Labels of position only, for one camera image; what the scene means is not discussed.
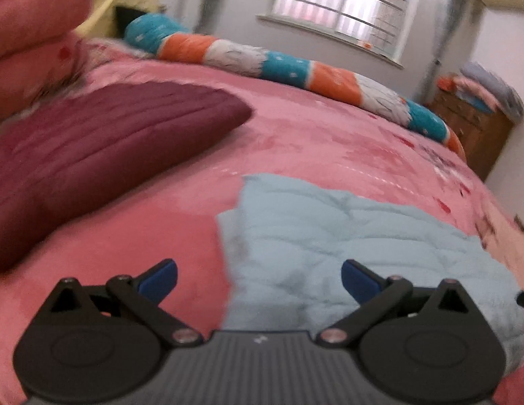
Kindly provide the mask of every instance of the light blue blanket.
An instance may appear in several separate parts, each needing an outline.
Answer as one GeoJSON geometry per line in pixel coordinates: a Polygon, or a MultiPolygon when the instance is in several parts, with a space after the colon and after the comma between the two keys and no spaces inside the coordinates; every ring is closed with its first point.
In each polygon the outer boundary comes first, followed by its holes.
{"type": "Polygon", "coordinates": [[[233,293],[223,325],[315,334],[358,307],[340,269],[356,259],[416,286],[457,278],[506,351],[507,372],[524,357],[524,310],[513,275],[478,237],[409,206],[260,174],[245,177],[237,209],[218,216],[233,293]]]}

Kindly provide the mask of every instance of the window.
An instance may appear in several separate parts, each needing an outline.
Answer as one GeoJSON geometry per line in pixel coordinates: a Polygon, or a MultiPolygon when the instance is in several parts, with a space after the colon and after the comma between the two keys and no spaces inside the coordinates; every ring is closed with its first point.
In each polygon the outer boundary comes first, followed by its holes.
{"type": "Polygon", "coordinates": [[[272,15],[391,58],[406,5],[407,0],[274,0],[272,15]]]}

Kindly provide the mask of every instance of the gray ribbed surface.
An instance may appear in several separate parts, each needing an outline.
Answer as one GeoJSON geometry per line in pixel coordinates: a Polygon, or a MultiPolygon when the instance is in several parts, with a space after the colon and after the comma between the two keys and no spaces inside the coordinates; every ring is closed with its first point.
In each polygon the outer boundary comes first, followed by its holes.
{"type": "Polygon", "coordinates": [[[149,383],[108,403],[404,405],[372,387],[347,352],[317,347],[306,332],[223,331],[202,347],[174,351],[149,383]]]}

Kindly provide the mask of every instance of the blue lever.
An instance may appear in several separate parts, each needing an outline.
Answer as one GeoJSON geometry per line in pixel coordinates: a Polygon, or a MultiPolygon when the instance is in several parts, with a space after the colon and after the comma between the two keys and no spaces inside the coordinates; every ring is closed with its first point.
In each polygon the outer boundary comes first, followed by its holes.
{"type": "Polygon", "coordinates": [[[172,259],[164,259],[133,280],[138,293],[155,304],[161,303],[178,282],[178,267],[172,259]]]}
{"type": "Polygon", "coordinates": [[[376,297],[388,286],[384,278],[352,259],[342,264],[341,281],[360,305],[376,297]]]}

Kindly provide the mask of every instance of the wooden dresser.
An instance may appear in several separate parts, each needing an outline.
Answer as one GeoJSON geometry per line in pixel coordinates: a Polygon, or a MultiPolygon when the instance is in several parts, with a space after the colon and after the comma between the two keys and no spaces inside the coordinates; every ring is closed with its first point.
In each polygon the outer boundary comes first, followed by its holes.
{"type": "Polygon", "coordinates": [[[487,179],[513,128],[503,112],[486,114],[446,91],[439,90],[429,109],[455,131],[470,169],[487,179]]]}

